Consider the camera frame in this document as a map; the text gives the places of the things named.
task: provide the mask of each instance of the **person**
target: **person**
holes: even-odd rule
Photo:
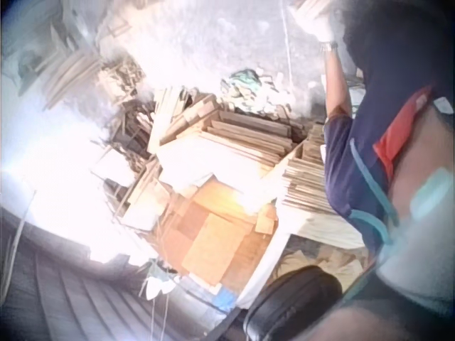
[[[344,42],[363,71],[355,119],[337,42],[320,1],[297,20],[319,40],[326,71],[325,181],[332,208],[371,255],[382,226],[410,218],[411,201],[438,168],[454,173],[454,37],[438,1],[350,1]]]

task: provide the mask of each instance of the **wristwatch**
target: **wristwatch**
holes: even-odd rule
[[[321,52],[333,51],[338,48],[338,43],[336,41],[327,41],[321,43]]]

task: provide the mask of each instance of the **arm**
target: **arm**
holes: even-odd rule
[[[349,89],[336,48],[324,52],[326,65],[326,110],[327,120],[337,114],[352,116]]]

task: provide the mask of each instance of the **wire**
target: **wire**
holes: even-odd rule
[[[4,269],[6,269],[6,273],[4,274],[5,277],[2,277],[2,281],[1,281],[2,285],[1,285],[1,295],[0,295],[0,307],[5,303],[6,296],[8,295],[9,285],[11,283],[11,275],[13,273],[14,260],[16,258],[17,246],[19,245],[19,239],[21,238],[21,235],[22,235],[23,226],[26,223],[28,210],[30,209],[31,203],[33,202],[33,199],[35,198],[35,195],[36,195],[36,190],[33,191],[31,200],[21,219],[21,222],[19,223],[16,234],[14,235],[13,244],[11,245],[11,254],[6,254],[5,264],[4,264]]]

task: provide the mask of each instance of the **hand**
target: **hand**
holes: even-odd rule
[[[322,43],[335,40],[327,12],[329,4],[328,0],[306,0],[299,9],[292,11],[300,27]]]

